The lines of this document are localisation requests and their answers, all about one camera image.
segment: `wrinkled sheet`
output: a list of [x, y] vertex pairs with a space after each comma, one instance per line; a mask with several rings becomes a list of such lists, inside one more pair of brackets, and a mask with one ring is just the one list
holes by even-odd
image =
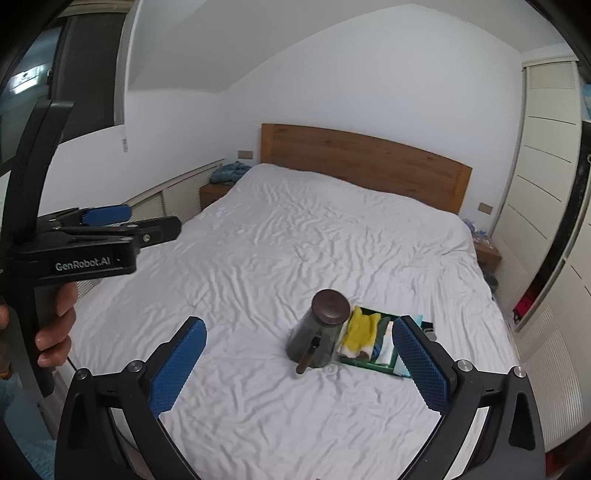
[[[206, 349], [161, 420], [204, 480], [397, 478], [439, 414], [409, 379], [346, 365], [295, 378], [284, 345], [323, 288], [351, 304], [422, 314], [452, 357], [481, 370], [516, 364], [456, 215], [265, 164], [178, 240], [143, 250], [134, 275], [82, 298], [71, 358], [94, 374], [120, 371], [201, 317]], [[460, 457], [448, 477], [469, 451]]]

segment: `finger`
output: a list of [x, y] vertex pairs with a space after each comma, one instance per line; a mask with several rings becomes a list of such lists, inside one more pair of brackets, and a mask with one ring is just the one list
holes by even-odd
[[4, 302], [0, 303], [0, 330], [5, 329], [8, 326], [9, 317], [8, 305]]
[[56, 313], [59, 317], [70, 310], [78, 300], [78, 285], [76, 282], [66, 283], [57, 291]]
[[76, 311], [74, 308], [68, 310], [64, 315], [54, 319], [51, 323], [45, 325], [35, 336], [35, 344], [42, 352], [65, 340], [76, 321]]
[[40, 367], [59, 367], [66, 363], [68, 353], [72, 348], [72, 340], [70, 337], [66, 337], [62, 342], [52, 346], [50, 349], [45, 350], [39, 358], [37, 363]]

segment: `wooden headboard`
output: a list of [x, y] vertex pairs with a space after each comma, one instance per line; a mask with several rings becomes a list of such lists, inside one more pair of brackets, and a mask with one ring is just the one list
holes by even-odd
[[263, 124], [261, 163], [315, 171], [458, 213], [472, 168], [434, 153], [367, 135]]

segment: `electrical outlet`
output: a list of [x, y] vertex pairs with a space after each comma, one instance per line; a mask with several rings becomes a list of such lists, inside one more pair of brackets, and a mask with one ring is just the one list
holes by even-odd
[[238, 150], [238, 158], [243, 160], [252, 160], [255, 157], [252, 150]]
[[490, 215], [492, 213], [492, 206], [487, 205], [486, 203], [480, 203], [478, 211]]

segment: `ceiling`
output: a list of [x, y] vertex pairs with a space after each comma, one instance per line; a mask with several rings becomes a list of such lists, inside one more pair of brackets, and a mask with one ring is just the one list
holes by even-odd
[[[157, 18], [143, 0], [139, 28], [154, 36]], [[179, 3], [175, 25], [146, 40], [141, 62], [133, 63], [133, 89], [188, 88], [207, 92], [227, 89], [261, 63], [314, 33], [404, 0], [169, 0]], [[418, 0], [491, 33], [520, 52], [564, 40], [525, 0]]]

